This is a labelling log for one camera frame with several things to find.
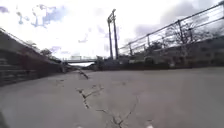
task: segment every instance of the chain-link fence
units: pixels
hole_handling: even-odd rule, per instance
[[[147,55],[149,51],[200,42],[224,35],[224,2],[177,20],[157,31],[129,42],[122,55]]]

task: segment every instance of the overpass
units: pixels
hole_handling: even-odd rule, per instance
[[[79,59],[79,60],[65,60],[67,63],[89,63],[95,62],[97,59]]]

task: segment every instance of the sky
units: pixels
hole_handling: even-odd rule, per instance
[[[106,19],[114,8],[118,45],[122,47],[180,17],[218,2],[219,0],[0,0],[0,27],[24,41],[34,42],[39,49],[52,50],[53,55],[58,58],[109,56]]]

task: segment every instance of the pavement crack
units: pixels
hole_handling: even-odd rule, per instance
[[[85,94],[85,93],[84,93],[84,89],[76,89],[76,91],[82,96],[84,106],[85,106],[87,109],[89,109],[90,106],[89,106],[88,103],[87,103],[87,98],[90,97],[90,96],[92,96],[92,95],[95,94],[95,93],[98,93],[98,92],[102,91],[103,89],[104,89],[104,88],[102,88],[102,87],[100,86],[99,90],[94,90],[94,91],[90,92],[89,94]]]

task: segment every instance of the road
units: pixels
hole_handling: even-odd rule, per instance
[[[119,122],[122,128],[224,126],[224,68],[87,74],[89,80],[72,72],[0,88],[6,123],[10,128],[119,128]]]

